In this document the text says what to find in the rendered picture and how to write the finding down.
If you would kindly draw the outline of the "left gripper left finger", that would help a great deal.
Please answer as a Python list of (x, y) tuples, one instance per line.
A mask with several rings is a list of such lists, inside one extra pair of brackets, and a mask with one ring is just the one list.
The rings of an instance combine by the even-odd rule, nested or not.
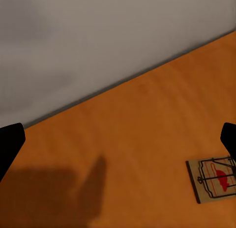
[(21, 123), (0, 128), (0, 182), (26, 141)]

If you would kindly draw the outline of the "mousetrap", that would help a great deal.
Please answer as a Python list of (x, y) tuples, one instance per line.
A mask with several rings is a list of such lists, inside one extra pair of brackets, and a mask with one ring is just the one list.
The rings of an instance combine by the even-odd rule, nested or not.
[(186, 163), (198, 204), (236, 198), (236, 162), (231, 155)]

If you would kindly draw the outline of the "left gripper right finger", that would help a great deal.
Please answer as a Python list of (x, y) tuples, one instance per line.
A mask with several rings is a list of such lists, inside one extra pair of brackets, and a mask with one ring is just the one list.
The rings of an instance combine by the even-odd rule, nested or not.
[(220, 139), (236, 162), (236, 125), (226, 122), (223, 125)]

